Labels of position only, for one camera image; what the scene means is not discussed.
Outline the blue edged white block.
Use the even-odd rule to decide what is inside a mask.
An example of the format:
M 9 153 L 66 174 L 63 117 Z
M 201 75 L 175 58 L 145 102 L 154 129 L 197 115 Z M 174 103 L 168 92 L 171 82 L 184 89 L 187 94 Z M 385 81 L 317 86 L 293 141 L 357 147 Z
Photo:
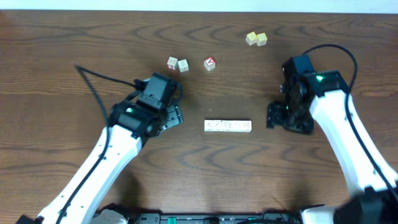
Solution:
M 242 131 L 243 132 L 251 132 L 252 131 L 252 121 L 242 121 Z

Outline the white block brown pattern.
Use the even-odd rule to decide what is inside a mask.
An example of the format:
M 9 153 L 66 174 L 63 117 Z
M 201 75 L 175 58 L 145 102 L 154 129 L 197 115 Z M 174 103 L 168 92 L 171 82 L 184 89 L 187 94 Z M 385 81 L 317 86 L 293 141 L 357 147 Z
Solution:
M 223 121 L 223 130 L 224 131 L 232 131 L 234 129 L 233 124 L 234 124 L 233 121 L 224 120 Z

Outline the soccer ball picture block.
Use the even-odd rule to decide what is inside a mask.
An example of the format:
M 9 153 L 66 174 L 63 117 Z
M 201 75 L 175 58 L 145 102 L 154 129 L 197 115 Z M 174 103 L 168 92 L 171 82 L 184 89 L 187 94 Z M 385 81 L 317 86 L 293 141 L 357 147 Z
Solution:
M 224 121 L 223 120 L 214 120 L 213 128 L 215 131 L 223 131 L 224 130 Z

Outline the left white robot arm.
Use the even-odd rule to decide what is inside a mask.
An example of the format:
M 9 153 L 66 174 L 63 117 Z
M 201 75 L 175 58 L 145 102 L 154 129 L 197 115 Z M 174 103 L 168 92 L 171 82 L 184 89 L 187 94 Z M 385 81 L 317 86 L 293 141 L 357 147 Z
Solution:
M 104 196 L 148 139 L 183 123 L 179 100 L 115 104 L 92 152 L 61 193 L 35 219 L 18 223 L 91 223 Z

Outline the white block grid pattern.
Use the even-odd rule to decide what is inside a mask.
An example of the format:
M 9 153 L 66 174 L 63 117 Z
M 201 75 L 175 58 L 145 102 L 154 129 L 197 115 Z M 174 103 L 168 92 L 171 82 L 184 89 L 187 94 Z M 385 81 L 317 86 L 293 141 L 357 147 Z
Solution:
M 205 120 L 205 122 L 204 122 L 204 131 L 206 131 L 206 132 L 214 131 L 214 129 L 215 129 L 214 120 Z

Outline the green edged white block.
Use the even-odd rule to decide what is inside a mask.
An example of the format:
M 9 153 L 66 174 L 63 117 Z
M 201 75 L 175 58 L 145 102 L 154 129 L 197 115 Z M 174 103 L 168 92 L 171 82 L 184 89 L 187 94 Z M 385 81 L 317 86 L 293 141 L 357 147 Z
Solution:
M 231 128 L 236 132 L 242 132 L 244 131 L 244 124 L 245 121 L 232 121 Z

